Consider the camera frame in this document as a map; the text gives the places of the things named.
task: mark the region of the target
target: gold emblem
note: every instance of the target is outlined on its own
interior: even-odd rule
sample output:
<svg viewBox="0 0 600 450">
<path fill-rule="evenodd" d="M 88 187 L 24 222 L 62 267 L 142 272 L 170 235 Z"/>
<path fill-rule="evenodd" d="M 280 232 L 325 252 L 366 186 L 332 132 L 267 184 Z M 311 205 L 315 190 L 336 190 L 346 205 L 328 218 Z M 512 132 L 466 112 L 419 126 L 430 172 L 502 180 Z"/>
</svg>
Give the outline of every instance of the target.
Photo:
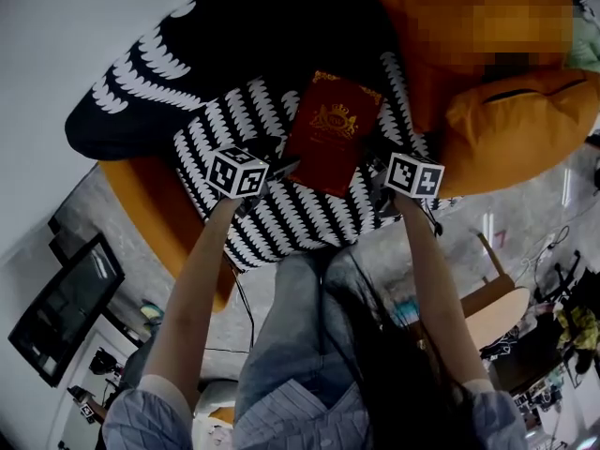
<svg viewBox="0 0 600 450">
<path fill-rule="evenodd" d="M 316 83 L 319 80 L 339 80 L 339 77 L 336 75 L 332 75 L 331 73 L 326 73 L 324 71 L 317 70 L 315 72 L 314 77 L 312 78 L 312 82 Z"/>
<path fill-rule="evenodd" d="M 379 102 L 382 100 L 382 94 L 378 94 L 377 92 L 371 90 L 370 88 L 366 88 L 365 86 L 361 86 L 360 89 L 367 95 L 371 95 L 373 97 L 375 100 L 375 105 L 379 105 Z"/>
<path fill-rule="evenodd" d="M 332 105 L 330 111 L 322 105 L 321 110 L 312 119 L 310 125 L 319 130 L 336 132 L 349 140 L 353 137 L 358 126 L 356 125 L 356 115 L 349 117 L 348 111 L 348 108 L 341 103 Z"/>
</svg>

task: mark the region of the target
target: wooden chair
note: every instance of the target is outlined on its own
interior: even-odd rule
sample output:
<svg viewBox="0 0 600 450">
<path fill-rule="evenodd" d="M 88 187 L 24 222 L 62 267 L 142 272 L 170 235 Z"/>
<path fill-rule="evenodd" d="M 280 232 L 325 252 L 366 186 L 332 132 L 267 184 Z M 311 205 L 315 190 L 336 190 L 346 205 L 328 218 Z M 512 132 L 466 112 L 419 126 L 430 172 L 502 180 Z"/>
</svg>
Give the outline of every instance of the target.
<svg viewBox="0 0 600 450">
<path fill-rule="evenodd" d="M 486 237 L 482 233 L 477 237 L 498 272 L 491 281 L 484 277 L 483 287 L 460 300 L 473 342 L 477 349 L 481 349 L 518 323 L 529 305 L 530 292 L 524 287 L 515 287 L 515 282 L 504 272 Z M 415 322 L 410 328 L 420 336 L 419 327 L 420 322 Z"/>
</svg>

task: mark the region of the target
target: jeans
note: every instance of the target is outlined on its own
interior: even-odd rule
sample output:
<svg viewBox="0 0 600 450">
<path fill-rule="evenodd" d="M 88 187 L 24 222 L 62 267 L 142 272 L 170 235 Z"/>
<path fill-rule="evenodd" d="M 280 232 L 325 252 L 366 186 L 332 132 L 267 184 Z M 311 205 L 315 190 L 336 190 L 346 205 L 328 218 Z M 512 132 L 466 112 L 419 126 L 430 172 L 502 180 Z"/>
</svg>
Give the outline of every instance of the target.
<svg viewBox="0 0 600 450">
<path fill-rule="evenodd" d="M 235 421 L 290 379 L 302 384 L 327 408 L 333 407 L 354 382 L 331 341 L 333 338 L 354 364 L 350 326 L 338 302 L 321 291 L 321 285 L 352 274 L 344 252 L 347 250 L 334 258 L 323 278 L 310 255 L 292 255 L 279 264 L 273 306 L 240 375 Z"/>
</svg>

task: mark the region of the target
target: television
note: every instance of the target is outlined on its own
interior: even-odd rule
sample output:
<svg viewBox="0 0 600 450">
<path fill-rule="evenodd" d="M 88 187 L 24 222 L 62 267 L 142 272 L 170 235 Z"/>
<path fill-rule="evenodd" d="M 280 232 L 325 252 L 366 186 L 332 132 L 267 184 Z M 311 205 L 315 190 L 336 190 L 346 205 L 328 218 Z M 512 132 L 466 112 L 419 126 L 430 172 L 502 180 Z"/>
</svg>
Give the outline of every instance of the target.
<svg viewBox="0 0 600 450">
<path fill-rule="evenodd" d="M 44 287 L 8 340 L 47 384 L 58 385 L 124 279 L 106 238 L 99 233 Z"/>
</svg>

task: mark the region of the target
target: cushion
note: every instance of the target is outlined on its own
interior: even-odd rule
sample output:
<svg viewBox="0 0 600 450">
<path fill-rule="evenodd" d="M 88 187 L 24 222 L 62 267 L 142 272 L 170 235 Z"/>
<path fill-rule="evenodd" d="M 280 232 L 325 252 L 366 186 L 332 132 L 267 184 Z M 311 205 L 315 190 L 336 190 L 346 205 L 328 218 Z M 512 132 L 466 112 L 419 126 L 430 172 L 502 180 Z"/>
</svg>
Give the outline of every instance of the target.
<svg viewBox="0 0 600 450">
<path fill-rule="evenodd" d="M 600 107 L 600 75 L 538 70 L 456 96 L 446 113 L 441 198 L 507 188 L 575 151 Z"/>
<path fill-rule="evenodd" d="M 395 26 L 414 130 L 441 128 L 453 96 L 480 83 L 561 68 L 571 0 L 381 0 Z"/>
</svg>

